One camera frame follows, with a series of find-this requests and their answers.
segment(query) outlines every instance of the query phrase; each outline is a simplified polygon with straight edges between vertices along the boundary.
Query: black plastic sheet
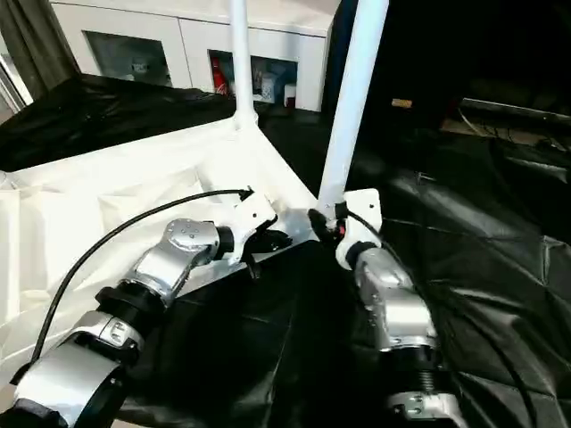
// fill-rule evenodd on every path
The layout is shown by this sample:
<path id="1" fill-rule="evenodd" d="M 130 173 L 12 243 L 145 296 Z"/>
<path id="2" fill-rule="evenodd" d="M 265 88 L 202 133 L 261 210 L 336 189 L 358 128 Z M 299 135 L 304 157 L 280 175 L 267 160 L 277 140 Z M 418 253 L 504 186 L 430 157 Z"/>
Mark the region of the black plastic sheet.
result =
<path id="1" fill-rule="evenodd" d="M 0 127 L 16 170 L 223 119 L 197 91 L 83 77 Z M 330 124 L 259 109 L 312 192 Z M 423 130 L 361 135 L 350 188 L 376 187 L 385 239 L 433 311 L 471 427 L 571 425 L 571 218 L 562 152 Z M 372 332 L 331 249 L 305 243 L 177 300 L 121 417 L 164 427 L 386 426 Z"/>

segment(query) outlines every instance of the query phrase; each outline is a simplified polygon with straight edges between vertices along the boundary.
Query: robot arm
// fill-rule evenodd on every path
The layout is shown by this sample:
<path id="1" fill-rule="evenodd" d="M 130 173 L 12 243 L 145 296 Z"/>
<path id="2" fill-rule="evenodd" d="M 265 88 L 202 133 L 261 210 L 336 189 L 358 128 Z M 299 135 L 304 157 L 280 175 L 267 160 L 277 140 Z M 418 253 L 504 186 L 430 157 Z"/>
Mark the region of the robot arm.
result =
<path id="1" fill-rule="evenodd" d="M 126 370 L 192 269 L 217 259 L 239 262 L 248 238 L 275 217 L 269 202 L 254 193 L 236 206 L 226 225 L 171 221 L 117 287 L 97 294 L 97 310 L 87 312 L 22 377 L 0 425 L 111 426 L 127 393 Z"/>
<path id="2" fill-rule="evenodd" d="M 375 328 L 381 390 L 393 425 L 423 423 L 467 428 L 443 367 L 430 311 L 402 264 L 378 236 L 347 213 L 358 214 L 375 230 L 382 223 L 378 192 L 349 192 L 337 207 L 344 235 L 336 249 L 339 264 L 354 272 L 360 298 Z"/>

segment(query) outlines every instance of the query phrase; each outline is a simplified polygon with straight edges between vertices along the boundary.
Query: black fabric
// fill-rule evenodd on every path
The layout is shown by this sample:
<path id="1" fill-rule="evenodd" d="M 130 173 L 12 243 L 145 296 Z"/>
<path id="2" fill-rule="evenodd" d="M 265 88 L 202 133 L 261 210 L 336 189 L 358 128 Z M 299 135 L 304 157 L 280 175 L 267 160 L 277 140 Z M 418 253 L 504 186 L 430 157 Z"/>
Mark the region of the black fabric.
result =
<path id="1" fill-rule="evenodd" d="M 15 170 L 222 119 L 216 95 L 70 81 L 0 127 Z M 312 192 L 330 124 L 263 106 L 260 126 Z M 385 239 L 426 298 L 470 427 L 571 425 L 571 218 L 561 152 L 409 129 L 361 133 L 350 188 L 381 193 Z M 351 278 L 305 243 L 177 300 L 121 417 L 164 427 L 391 426 Z"/>

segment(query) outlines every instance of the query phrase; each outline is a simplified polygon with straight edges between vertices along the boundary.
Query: white metal rod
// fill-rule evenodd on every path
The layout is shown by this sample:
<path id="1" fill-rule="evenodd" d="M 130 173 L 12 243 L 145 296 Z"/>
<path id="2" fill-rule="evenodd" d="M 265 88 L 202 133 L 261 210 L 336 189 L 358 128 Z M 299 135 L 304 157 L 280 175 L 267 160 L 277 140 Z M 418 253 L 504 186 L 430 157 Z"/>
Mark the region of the white metal rod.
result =
<path id="1" fill-rule="evenodd" d="M 242 128 L 256 120 L 252 98 L 252 65 L 248 51 L 246 0 L 230 0 L 230 20 L 236 83 L 236 124 Z"/>
<path id="2" fill-rule="evenodd" d="M 388 6 L 389 0 L 359 0 L 357 6 L 319 189 L 318 207 L 330 218 L 335 204 L 343 200 Z"/>

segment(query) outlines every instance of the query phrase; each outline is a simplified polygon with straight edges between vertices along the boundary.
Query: white cabinet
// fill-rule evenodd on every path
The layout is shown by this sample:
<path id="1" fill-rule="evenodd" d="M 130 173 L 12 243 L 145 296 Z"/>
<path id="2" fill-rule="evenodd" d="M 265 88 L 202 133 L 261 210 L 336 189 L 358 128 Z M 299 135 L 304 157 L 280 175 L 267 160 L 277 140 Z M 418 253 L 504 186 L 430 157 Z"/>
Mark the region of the white cabinet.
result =
<path id="1" fill-rule="evenodd" d="M 225 24 L 190 20 L 182 20 L 180 28 L 194 87 L 214 92 L 211 58 L 217 53 L 229 53 L 232 50 L 231 28 Z M 293 64 L 295 69 L 293 81 L 284 81 L 282 86 L 285 83 L 296 84 L 295 107 L 319 111 L 327 63 L 327 40 L 324 37 L 253 28 L 249 28 L 248 36 L 252 57 Z M 282 69 L 286 65 L 278 63 L 278 67 Z M 266 69 L 272 66 L 270 61 Z M 254 74 L 256 68 L 257 61 L 254 59 L 252 65 Z"/>
<path id="2" fill-rule="evenodd" d="M 213 69 L 220 60 L 230 87 L 229 0 L 52 2 L 71 51 L 87 74 L 214 92 Z M 284 102 L 286 90 L 295 91 L 297 108 L 320 110 L 340 2 L 247 0 L 254 92 L 261 91 L 264 79 L 275 83 L 275 102 Z"/>
<path id="3" fill-rule="evenodd" d="M 178 19 L 75 4 L 53 4 L 82 72 L 192 87 Z"/>

